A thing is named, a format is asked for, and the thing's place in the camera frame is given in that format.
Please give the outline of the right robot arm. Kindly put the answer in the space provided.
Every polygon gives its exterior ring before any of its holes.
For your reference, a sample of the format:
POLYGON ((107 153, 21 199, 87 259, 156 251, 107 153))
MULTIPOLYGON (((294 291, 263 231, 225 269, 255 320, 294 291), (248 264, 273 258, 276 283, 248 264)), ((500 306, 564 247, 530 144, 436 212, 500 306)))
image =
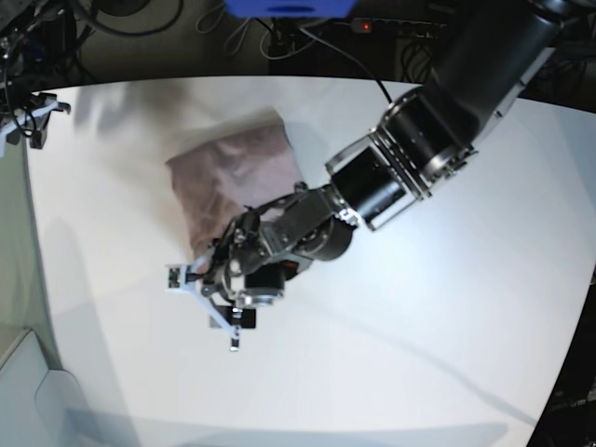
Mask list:
POLYGON ((82 63, 93 29, 80 22, 66 1, 1 3, 1 148, 27 142, 43 148, 54 113, 71 106, 49 90, 96 77, 82 63))

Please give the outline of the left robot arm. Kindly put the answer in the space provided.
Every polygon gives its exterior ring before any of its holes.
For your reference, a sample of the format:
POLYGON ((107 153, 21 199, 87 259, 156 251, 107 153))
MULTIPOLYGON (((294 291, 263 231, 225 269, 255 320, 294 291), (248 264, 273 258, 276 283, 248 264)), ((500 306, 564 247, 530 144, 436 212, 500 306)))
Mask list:
POLYGON ((392 101, 378 124, 326 164, 329 181, 234 217, 185 282, 211 326, 237 341, 287 281, 345 253, 360 225, 376 230, 427 199, 475 153, 591 1, 480 1, 449 27, 428 79, 392 101))

